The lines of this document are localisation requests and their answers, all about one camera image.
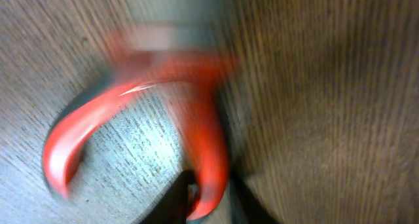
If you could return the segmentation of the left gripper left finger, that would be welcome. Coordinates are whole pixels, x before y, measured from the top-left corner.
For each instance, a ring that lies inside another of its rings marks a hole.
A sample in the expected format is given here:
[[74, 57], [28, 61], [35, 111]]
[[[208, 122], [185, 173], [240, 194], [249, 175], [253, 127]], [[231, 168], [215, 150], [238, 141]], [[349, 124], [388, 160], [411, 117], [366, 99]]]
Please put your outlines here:
[[139, 224], [186, 224], [196, 200], [194, 172], [185, 170]]

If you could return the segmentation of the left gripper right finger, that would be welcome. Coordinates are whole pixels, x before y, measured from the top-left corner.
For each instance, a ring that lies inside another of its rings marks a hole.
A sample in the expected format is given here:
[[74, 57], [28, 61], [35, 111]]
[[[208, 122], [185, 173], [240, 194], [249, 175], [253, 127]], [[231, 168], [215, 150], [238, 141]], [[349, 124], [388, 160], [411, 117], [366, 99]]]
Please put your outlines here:
[[235, 172], [230, 174], [229, 189], [232, 224], [278, 224]]

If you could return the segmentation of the small red cutting pliers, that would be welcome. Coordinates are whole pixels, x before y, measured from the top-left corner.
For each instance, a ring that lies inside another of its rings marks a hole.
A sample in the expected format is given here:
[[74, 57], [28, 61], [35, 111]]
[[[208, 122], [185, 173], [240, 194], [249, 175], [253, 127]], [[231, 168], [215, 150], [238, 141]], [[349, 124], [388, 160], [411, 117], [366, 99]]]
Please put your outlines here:
[[47, 185], [67, 196], [85, 141], [145, 89], [159, 87], [198, 186], [187, 219], [210, 214], [229, 177], [215, 95], [236, 66], [234, 56], [217, 46], [218, 35], [216, 26], [175, 22], [112, 32], [105, 40], [113, 65], [110, 77], [74, 98], [48, 132], [42, 157]]

